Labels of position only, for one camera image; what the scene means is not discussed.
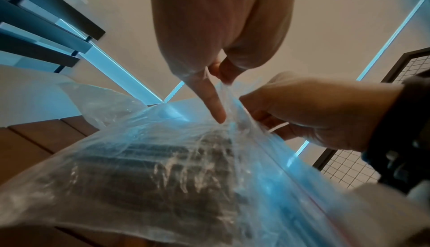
black metal frame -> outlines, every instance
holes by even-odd
[[[388,72],[388,74],[382,79],[382,83],[392,83],[399,75],[399,73],[406,67],[410,60],[422,56],[430,55],[430,47],[424,48],[412,52],[404,53],[399,60],[394,64],[393,68]],[[313,167],[322,170],[325,165],[334,156],[337,150],[325,149],[321,156],[315,161]]]
[[[100,39],[105,31],[85,17],[63,0],[29,0],[35,5],[62,19],[83,33],[87,39],[82,39],[73,33],[45,20],[19,6],[23,0],[0,0],[0,23],[7,23],[39,37],[72,49],[70,55],[40,46],[13,33],[0,33],[0,51],[22,55],[60,66],[55,72],[64,67],[73,67],[79,58],[76,55],[86,53],[90,48],[91,39]]]

sleeve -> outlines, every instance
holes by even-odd
[[[409,192],[430,179],[430,70],[404,82],[404,89],[375,129],[362,154],[384,183]]]

plastic bag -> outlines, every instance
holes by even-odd
[[[342,194],[226,87],[218,90],[224,124],[199,99],[145,108],[93,92],[98,102],[76,103],[102,130],[1,186],[0,227],[81,227],[205,247],[362,246],[341,229]]]

